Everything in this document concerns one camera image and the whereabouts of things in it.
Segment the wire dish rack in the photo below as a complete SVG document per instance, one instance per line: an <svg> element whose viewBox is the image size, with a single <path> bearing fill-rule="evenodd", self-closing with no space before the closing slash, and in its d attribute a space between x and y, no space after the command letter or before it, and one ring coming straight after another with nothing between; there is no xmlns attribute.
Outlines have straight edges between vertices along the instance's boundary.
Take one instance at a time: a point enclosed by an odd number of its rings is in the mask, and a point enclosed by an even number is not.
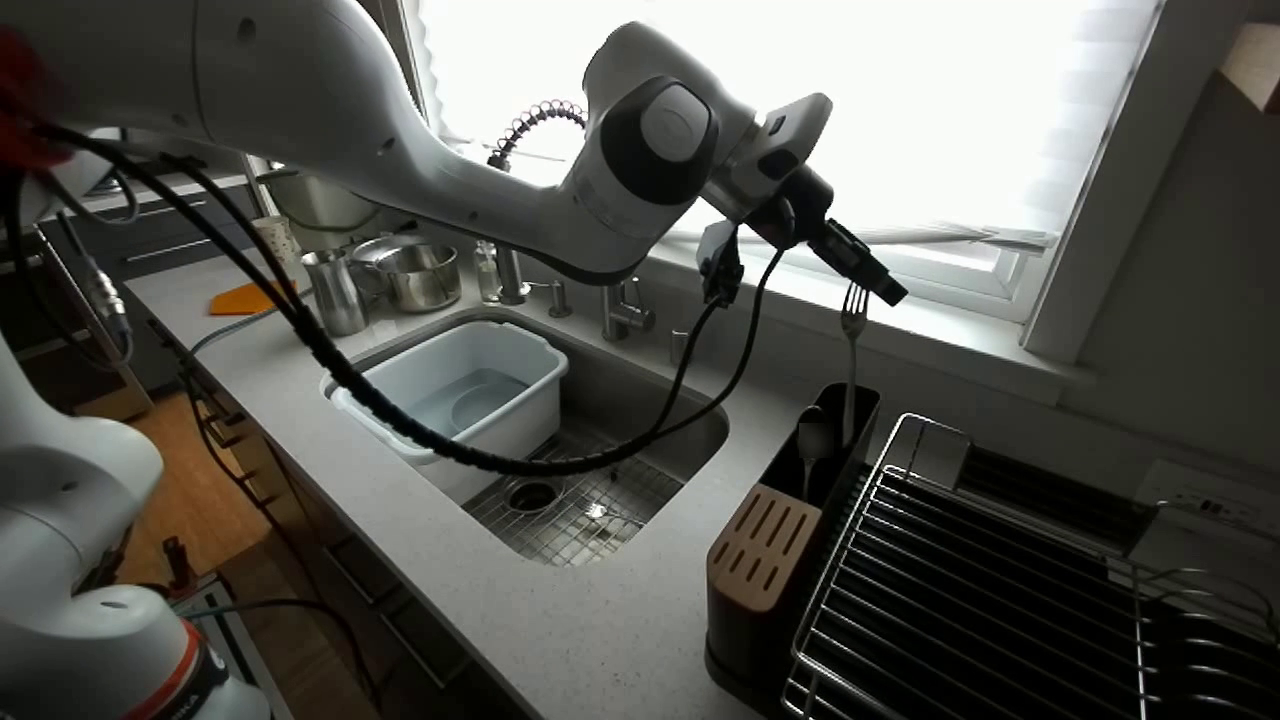
<svg viewBox="0 0 1280 720"><path fill-rule="evenodd" d="M805 607L785 718L1280 718L1271 604L953 492L904 416Z"/></svg>

